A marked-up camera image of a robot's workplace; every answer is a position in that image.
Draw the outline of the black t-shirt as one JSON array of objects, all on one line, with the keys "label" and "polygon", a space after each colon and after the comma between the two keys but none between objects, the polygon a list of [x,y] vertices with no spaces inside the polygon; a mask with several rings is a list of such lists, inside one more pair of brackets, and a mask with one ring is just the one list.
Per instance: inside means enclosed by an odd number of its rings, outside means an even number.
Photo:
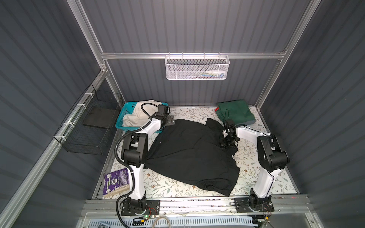
[{"label": "black t-shirt", "polygon": [[223,125],[211,118],[205,124],[178,119],[156,137],[144,166],[176,181],[229,196],[240,169],[234,159],[238,147],[220,144],[223,130]]}]

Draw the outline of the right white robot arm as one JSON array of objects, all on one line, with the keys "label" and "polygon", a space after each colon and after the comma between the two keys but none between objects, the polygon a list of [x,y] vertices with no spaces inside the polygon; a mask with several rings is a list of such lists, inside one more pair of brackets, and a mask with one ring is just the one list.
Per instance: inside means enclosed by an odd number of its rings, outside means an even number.
[{"label": "right white robot arm", "polygon": [[260,132],[244,124],[235,124],[233,120],[224,123],[224,130],[220,138],[223,147],[234,147],[243,139],[253,143],[257,148],[258,162],[261,166],[258,179],[250,190],[248,200],[235,199],[235,207],[241,213],[244,206],[252,212],[274,211],[271,202],[271,193],[277,176],[290,162],[287,153],[281,150],[276,136]]}]

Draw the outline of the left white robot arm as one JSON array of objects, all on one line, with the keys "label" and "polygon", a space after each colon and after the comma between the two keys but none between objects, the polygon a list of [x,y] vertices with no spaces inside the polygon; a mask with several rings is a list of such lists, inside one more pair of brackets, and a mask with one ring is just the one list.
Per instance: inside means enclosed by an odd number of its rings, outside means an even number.
[{"label": "left white robot arm", "polygon": [[144,212],[147,207],[143,169],[149,150],[149,136],[175,124],[174,118],[170,117],[170,107],[166,104],[145,102],[140,104],[140,110],[146,119],[134,130],[126,131],[115,147],[115,158],[127,168],[130,180],[129,193],[125,196],[126,207],[138,213]]}]

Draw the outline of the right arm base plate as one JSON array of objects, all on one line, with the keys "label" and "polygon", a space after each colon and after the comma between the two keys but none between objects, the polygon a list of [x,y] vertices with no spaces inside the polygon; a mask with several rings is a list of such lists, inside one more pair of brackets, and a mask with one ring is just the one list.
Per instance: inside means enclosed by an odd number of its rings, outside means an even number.
[{"label": "right arm base plate", "polygon": [[274,212],[274,206],[271,201],[271,196],[267,198],[255,198],[255,197],[238,197],[234,198],[231,205],[236,209],[238,213],[249,212]]}]

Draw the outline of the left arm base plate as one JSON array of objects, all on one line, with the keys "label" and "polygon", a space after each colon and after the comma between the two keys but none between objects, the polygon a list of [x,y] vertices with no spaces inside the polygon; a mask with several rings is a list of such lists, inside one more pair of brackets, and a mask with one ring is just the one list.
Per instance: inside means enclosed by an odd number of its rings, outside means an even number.
[{"label": "left arm base plate", "polygon": [[119,204],[122,216],[156,216],[160,213],[159,200],[136,201],[134,199],[125,199]]}]

